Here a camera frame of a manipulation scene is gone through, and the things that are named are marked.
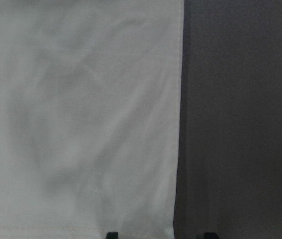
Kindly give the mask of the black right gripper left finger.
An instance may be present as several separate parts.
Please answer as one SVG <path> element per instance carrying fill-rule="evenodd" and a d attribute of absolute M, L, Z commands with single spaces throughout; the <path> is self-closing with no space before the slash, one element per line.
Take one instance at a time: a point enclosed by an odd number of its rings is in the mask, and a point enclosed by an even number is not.
<path fill-rule="evenodd" d="M 118 232 L 108 232 L 106 234 L 105 239 L 119 239 L 119 233 Z"/>

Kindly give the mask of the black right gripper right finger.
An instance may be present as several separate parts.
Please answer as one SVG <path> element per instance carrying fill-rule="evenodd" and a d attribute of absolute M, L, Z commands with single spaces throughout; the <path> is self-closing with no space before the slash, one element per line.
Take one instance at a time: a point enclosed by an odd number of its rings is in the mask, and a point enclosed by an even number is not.
<path fill-rule="evenodd" d="M 214 232 L 205 232 L 203 234 L 203 239 L 217 239 L 217 233 Z"/>

